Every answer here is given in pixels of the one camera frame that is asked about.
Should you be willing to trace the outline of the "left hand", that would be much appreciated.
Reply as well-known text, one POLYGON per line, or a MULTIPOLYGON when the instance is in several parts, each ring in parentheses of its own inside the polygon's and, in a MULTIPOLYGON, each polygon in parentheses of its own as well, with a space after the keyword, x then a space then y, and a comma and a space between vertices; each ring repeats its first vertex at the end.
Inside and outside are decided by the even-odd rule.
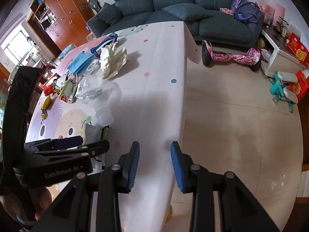
POLYGON ((18 221, 17 216, 21 215, 22 211, 26 211, 27 208, 31 209, 31 214, 38 221, 51 202, 52 196, 46 187, 30 190, 30 194, 25 199, 20 198, 14 193, 1 195, 1 205, 15 221, 18 221))

